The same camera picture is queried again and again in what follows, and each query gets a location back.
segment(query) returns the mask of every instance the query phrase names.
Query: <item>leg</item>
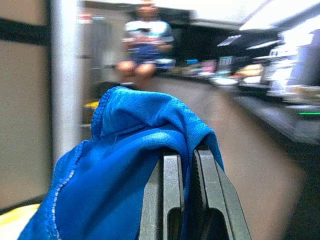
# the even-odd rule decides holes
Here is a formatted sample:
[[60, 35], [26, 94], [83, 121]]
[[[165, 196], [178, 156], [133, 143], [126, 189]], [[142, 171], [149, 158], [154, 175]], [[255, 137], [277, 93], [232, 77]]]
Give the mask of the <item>leg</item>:
[[135, 75], [137, 76], [137, 85], [141, 90], [149, 90], [151, 85], [151, 78], [156, 71], [154, 64], [141, 64], [135, 69]]
[[121, 82], [129, 82], [129, 78], [134, 76], [134, 71], [136, 64], [134, 61], [122, 61], [117, 66], [116, 69], [121, 74]]

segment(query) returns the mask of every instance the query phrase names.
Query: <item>blue towel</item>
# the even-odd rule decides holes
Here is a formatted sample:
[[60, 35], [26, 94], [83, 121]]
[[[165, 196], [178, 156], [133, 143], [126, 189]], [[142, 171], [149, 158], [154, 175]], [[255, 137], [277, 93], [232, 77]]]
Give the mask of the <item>blue towel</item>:
[[168, 94], [114, 87], [101, 98], [91, 128], [92, 140], [57, 162], [48, 194], [19, 239], [137, 239], [144, 187], [164, 147], [181, 156], [185, 206], [201, 141], [223, 169], [214, 131]]

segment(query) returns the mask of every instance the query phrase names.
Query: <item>green light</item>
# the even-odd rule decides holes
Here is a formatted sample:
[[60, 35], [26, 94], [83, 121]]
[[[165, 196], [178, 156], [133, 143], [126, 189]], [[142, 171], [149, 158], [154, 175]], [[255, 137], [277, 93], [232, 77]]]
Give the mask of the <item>green light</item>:
[[299, 112], [300, 115], [320, 115], [320, 112]]

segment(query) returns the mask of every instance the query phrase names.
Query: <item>white column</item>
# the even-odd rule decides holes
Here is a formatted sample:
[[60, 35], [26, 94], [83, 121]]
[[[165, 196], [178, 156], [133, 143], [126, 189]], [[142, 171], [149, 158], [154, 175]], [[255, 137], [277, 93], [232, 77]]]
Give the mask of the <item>white column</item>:
[[77, 59], [82, 43], [77, 31], [77, 0], [52, 1], [52, 121], [53, 160], [81, 140], [81, 68]]

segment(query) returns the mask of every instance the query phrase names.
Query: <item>person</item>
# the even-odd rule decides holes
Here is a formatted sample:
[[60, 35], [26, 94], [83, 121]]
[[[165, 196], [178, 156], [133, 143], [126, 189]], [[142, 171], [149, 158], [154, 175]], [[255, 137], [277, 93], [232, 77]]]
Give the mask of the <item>person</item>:
[[152, 1], [145, 0], [137, 8], [140, 20], [128, 22], [125, 27], [125, 38], [122, 40], [129, 58], [117, 65], [121, 74], [121, 82], [130, 82], [136, 77], [136, 87], [147, 90], [150, 79], [160, 60], [168, 58], [173, 48], [172, 30], [167, 22], [158, 17], [158, 9]]

